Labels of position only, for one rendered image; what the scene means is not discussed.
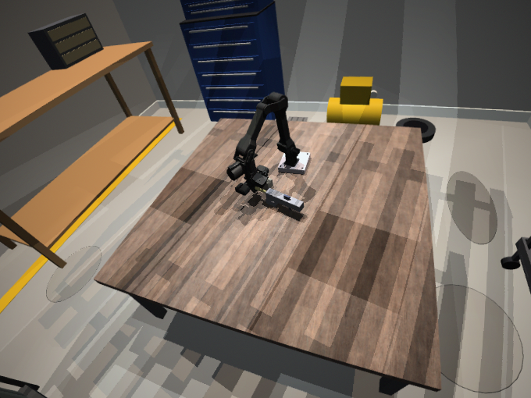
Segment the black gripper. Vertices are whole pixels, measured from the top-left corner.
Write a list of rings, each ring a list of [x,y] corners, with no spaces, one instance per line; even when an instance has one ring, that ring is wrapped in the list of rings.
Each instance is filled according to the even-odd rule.
[[[257,168],[255,167],[255,169],[251,172],[246,172],[245,173],[245,177],[244,179],[247,180],[246,182],[244,183],[239,183],[236,187],[235,187],[235,190],[236,192],[238,192],[239,194],[242,194],[242,195],[247,195],[250,190],[255,193],[255,191],[257,192],[257,190],[255,189],[255,187],[258,187],[256,185],[251,185],[250,184],[250,178],[251,176],[254,176],[257,172],[260,173],[260,172],[263,172],[263,171],[266,171],[267,173],[269,173],[269,169],[263,165],[259,165]]]

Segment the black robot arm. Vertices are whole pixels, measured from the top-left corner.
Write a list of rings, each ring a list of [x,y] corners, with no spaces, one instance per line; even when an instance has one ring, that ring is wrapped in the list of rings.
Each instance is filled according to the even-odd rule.
[[[290,137],[290,131],[287,122],[286,110],[288,108],[288,97],[286,95],[272,92],[263,98],[256,106],[256,111],[248,127],[247,133],[240,139],[236,146],[236,151],[233,159],[236,161],[228,166],[226,173],[234,181],[246,172],[251,172],[255,169],[254,158],[258,156],[255,153],[256,140],[258,134],[266,120],[266,116],[274,112],[276,117],[276,124],[279,130],[280,140],[277,144],[277,149],[285,153],[286,161],[284,165],[295,167],[298,161],[298,154],[300,149],[295,146],[294,141]],[[239,157],[243,156],[243,158]],[[263,188],[268,179],[266,171],[256,173],[250,178],[250,184]]]

